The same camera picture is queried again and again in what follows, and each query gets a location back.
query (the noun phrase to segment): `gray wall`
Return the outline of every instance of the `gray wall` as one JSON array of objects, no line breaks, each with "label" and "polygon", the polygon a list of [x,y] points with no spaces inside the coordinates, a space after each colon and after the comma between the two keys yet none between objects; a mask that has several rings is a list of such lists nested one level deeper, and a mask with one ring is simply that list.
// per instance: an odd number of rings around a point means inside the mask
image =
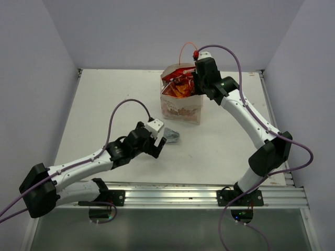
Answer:
[{"label": "gray wall", "polygon": [[[42,1],[0,1],[0,76],[2,210],[32,166],[53,163],[76,88],[76,67]],[[0,250],[20,248],[28,220],[0,225]]]},{"label": "gray wall", "polygon": [[[294,173],[304,186],[325,250],[335,250],[335,2],[305,0],[265,71],[279,128],[310,146],[311,166]],[[308,160],[293,147],[291,167]]]},{"label": "gray wall", "polygon": [[[245,71],[265,69],[303,0],[43,0],[74,62],[83,68],[164,69],[182,45],[218,43]],[[184,61],[192,60],[186,48]],[[232,57],[222,69],[236,70]]]}]

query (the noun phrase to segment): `gray object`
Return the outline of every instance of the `gray object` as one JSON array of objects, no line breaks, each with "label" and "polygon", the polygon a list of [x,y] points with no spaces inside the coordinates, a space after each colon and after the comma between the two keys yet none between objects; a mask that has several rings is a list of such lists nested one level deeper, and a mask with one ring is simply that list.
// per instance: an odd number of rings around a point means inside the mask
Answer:
[{"label": "gray object", "polygon": [[180,134],[171,130],[170,128],[164,128],[164,138],[166,138],[167,143],[177,142]]}]

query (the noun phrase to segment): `white tabletop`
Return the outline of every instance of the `white tabletop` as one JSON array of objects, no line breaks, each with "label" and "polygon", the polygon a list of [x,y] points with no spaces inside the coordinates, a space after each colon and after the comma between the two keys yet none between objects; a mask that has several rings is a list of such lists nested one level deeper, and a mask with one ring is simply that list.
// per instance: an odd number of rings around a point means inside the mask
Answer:
[{"label": "white tabletop", "polygon": [[[89,155],[103,146],[110,114],[127,98],[142,101],[151,116],[162,119],[160,74],[143,70],[83,70],[55,164]],[[238,82],[238,73],[222,72]],[[270,120],[258,73],[243,73],[243,91],[255,108]],[[137,103],[126,103],[117,111],[111,141],[128,135],[147,115]],[[104,181],[179,184],[234,184],[248,168],[256,151],[235,119],[214,101],[204,97],[200,125],[163,120],[181,135],[178,143],[166,144],[158,159],[140,154],[128,165],[95,175]],[[265,185],[285,186],[283,174]]]}]

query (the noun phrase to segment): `black mounting bracket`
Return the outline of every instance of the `black mounting bracket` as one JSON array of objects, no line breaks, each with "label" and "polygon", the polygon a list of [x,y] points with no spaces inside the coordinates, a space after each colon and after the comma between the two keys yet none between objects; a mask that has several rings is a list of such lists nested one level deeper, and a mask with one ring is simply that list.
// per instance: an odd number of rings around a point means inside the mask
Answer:
[{"label": "black mounting bracket", "polygon": [[126,191],[124,190],[110,190],[109,192],[111,202],[117,207],[123,207],[125,204]]},{"label": "black mounting bracket", "polygon": [[[231,200],[236,198],[235,190],[228,190],[226,188],[216,191],[216,199],[219,207],[225,207]],[[234,202],[232,207],[248,207],[253,202],[254,207],[264,206],[262,191],[255,190],[254,192],[243,196],[241,199]]]},{"label": "black mounting bracket", "polygon": [[[104,197],[103,200],[97,199],[95,201],[111,202],[116,207],[123,207],[123,205],[125,204],[126,191],[124,190],[108,190],[107,192],[105,192],[104,195],[105,196],[107,195],[107,197]],[[83,206],[83,207],[88,207],[88,206],[94,205],[94,201],[79,201],[78,205]]]}]

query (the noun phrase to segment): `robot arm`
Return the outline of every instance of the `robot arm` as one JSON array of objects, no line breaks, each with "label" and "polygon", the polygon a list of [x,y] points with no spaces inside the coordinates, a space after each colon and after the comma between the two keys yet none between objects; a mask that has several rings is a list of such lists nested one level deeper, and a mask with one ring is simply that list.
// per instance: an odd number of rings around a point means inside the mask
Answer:
[{"label": "robot arm", "polygon": [[287,160],[291,144],[271,135],[269,131],[275,131],[289,139],[292,139],[292,136],[288,132],[280,133],[276,127],[259,114],[251,103],[248,103],[248,106],[258,118],[268,125],[268,129],[266,130],[258,124],[241,101],[238,83],[232,77],[221,78],[215,60],[209,52],[202,52],[195,65],[194,83],[196,94],[206,94],[210,100],[214,100],[227,110],[243,127],[257,149],[249,158],[247,172],[234,185],[233,195],[230,193],[229,198],[227,198],[230,201],[249,190],[273,169],[278,168]]},{"label": "robot arm", "polygon": [[[27,191],[27,189],[54,173],[58,175],[53,176],[49,181],[24,196],[24,202],[30,216],[32,218],[41,217],[53,208],[71,202],[106,202],[109,198],[109,192],[101,179],[92,179],[87,182],[77,181],[93,174],[126,165],[140,153],[147,153],[154,158],[158,158],[166,139],[162,138],[158,146],[154,144],[163,127],[164,123],[159,119],[151,119],[146,124],[138,122],[136,128],[128,136],[120,137],[116,141],[108,143],[106,147],[89,156],[48,168],[45,168],[42,163],[34,166],[21,184],[20,193]],[[66,167],[80,162],[83,162],[83,164],[64,170]]]}]

